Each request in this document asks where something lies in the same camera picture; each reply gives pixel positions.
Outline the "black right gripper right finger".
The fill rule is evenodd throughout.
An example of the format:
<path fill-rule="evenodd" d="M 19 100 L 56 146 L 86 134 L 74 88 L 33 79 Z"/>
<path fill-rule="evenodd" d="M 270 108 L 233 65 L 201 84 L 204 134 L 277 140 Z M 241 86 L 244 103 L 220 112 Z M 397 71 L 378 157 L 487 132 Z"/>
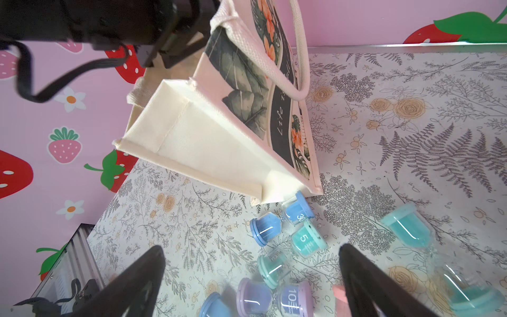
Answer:
<path fill-rule="evenodd" d="M 353 245 L 339 249 L 339 265 L 352 316 L 435 316 L 430 309 L 359 252 Z"/>

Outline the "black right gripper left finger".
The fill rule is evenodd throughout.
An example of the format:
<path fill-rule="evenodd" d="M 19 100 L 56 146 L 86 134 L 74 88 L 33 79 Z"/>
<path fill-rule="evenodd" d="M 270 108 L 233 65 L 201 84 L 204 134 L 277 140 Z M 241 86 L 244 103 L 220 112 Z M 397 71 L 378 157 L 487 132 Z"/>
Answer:
<path fill-rule="evenodd" d="M 165 274 L 161 246 L 144 253 L 72 316 L 152 316 Z"/>

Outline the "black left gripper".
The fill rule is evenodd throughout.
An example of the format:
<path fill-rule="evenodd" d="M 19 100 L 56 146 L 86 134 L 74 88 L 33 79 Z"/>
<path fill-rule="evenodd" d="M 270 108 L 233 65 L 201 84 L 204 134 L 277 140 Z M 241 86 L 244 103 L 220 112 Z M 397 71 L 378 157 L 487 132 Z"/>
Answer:
<path fill-rule="evenodd" d="M 2 1 L 1 49 L 15 42 L 91 44 L 95 50 L 132 45 L 142 67 L 157 56 L 167 69 L 210 37 L 219 1 Z"/>

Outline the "pink hourglass centre right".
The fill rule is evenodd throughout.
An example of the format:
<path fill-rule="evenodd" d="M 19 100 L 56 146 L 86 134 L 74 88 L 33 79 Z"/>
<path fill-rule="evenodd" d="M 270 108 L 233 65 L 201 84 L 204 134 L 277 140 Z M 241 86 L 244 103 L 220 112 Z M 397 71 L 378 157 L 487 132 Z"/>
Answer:
<path fill-rule="evenodd" d="M 335 317 L 352 317 L 345 288 L 342 285 L 333 285 L 335 297 Z"/>

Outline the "teal hourglass near bag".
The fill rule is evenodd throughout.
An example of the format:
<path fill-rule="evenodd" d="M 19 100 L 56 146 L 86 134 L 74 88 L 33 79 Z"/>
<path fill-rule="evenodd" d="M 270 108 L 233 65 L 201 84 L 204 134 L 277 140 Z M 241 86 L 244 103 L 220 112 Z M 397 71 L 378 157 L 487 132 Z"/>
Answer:
<path fill-rule="evenodd" d="M 290 248 L 278 246 L 257 258 L 257 268 L 262 280 L 270 289 L 278 286 L 290 275 L 299 258 L 309 258 L 328 248 L 324 237 L 311 220 L 305 220 L 290 236 Z"/>

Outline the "blue hourglass centre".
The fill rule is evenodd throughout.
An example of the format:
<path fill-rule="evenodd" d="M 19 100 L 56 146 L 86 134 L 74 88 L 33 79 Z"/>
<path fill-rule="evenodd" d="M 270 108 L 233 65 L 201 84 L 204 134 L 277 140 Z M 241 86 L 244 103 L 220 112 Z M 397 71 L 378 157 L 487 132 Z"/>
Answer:
<path fill-rule="evenodd" d="M 231 317 L 232 313 L 218 292 L 208 296 L 201 306 L 199 317 Z"/>

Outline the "teal hourglass far right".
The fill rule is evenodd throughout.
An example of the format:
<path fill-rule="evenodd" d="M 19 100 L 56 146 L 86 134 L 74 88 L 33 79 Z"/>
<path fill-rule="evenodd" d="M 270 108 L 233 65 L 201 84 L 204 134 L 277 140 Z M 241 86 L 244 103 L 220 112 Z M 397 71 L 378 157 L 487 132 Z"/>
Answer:
<path fill-rule="evenodd" d="M 505 296 L 484 281 L 471 264 L 455 251 L 445 251 L 436 239 L 436 231 L 406 203 L 381 219 L 406 246 L 416 248 L 427 259 L 429 277 L 445 296 L 456 316 L 486 316 L 504 305 Z"/>

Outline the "cream canvas tote bag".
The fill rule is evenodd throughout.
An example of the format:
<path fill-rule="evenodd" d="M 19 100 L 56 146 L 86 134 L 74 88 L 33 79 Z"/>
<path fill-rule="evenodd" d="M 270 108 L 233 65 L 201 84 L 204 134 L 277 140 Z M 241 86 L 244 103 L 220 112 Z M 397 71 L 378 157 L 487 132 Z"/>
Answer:
<path fill-rule="evenodd" d="M 306 106 L 310 64 L 301 9 L 291 1 L 292 49 L 271 1 L 222 1 L 194 74 L 156 67 L 128 95 L 117 150 L 252 205 L 322 195 Z"/>

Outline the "lilac hourglass centre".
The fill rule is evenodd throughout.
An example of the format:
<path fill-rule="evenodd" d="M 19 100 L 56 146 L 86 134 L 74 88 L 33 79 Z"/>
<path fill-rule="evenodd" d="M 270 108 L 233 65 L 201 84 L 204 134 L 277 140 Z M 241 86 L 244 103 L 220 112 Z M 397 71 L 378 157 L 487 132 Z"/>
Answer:
<path fill-rule="evenodd" d="M 236 293 L 240 316 L 266 315 L 276 306 L 281 316 L 314 316 L 312 288 L 308 281 L 284 283 L 275 291 L 265 283 L 243 278 Z"/>

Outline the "blue hourglass near bag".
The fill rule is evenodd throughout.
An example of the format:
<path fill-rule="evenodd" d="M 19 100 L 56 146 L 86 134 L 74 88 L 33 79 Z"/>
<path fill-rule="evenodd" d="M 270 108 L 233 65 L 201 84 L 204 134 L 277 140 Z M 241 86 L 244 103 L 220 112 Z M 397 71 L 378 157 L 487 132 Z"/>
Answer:
<path fill-rule="evenodd" d="M 281 215 L 267 212 L 250 221 L 250 231 L 255 242 L 265 247 L 290 226 L 295 227 L 306 220 L 315 218 L 303 193 L 298 191 L 281 205 Z"/>

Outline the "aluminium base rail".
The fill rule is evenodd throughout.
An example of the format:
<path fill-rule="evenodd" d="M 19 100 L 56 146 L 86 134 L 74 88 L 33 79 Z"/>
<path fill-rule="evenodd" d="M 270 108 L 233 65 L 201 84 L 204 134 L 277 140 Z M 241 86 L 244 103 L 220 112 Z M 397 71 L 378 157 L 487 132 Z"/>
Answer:
<path fill-rule="evenodd" d="M 104 289 L 87 238 L 94 225 L 81 224 L 70 241 L 42 264 L 42 282 L 32 297 L 7 309 L 13 316 L 72 316 Z"/>

